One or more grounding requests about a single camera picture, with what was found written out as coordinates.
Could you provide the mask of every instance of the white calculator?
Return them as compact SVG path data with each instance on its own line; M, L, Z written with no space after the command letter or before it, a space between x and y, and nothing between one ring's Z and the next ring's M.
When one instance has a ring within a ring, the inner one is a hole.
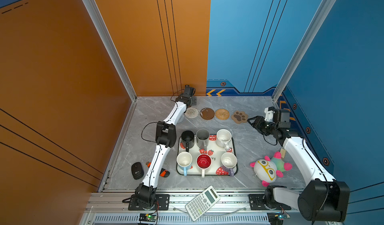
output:
M219 200L220 196L216 193L214 187L209 186L201 194L192 199L185 208L191 216L192 221L196 221Z

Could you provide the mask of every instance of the orange wall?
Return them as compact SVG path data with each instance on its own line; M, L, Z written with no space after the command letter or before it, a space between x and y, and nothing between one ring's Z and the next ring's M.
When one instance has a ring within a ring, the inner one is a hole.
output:
M210 0L95 1L138 96L205 95Z
M0 224L77 224L131 101L81 0L28 0L0 24Z

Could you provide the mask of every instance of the pink plush foot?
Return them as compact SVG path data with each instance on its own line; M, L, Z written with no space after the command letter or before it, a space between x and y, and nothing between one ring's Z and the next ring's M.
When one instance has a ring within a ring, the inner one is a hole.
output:
M283 176L284 176L283 173L282 173L280 170L277 170L277 171L276 171L276 175L277 175L278 177L283 177Z
M291 165L290 163L288 163L288 162L285 162L285 163L284 163L284 169L285 169L286 171L291 170L291 169L292 169L292 165Z
M262 185L263 185L264 187L267 187L267 186L269 185L269 183L263 180L263 181L262 181Z
M275 152L275 155L273 156L277 159L281 159L281 153L280 152Z

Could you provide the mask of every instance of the black mug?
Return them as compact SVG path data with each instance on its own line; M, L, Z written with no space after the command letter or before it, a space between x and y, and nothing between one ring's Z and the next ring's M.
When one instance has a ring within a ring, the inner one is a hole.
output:
M181 134L181 142L185 147L185 151L189 152L189 149L195 145L195 134L190 130L184 131Z

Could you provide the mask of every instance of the plush toy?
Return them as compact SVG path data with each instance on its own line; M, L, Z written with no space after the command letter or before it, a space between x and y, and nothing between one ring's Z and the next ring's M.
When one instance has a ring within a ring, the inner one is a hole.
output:
M283 172L291 170L292 165L281 160L281 153L276 152L273 158L265 156L264 159L257 160L250 164L257 177L262 180L264 187L276 180L276 176L283 177Z

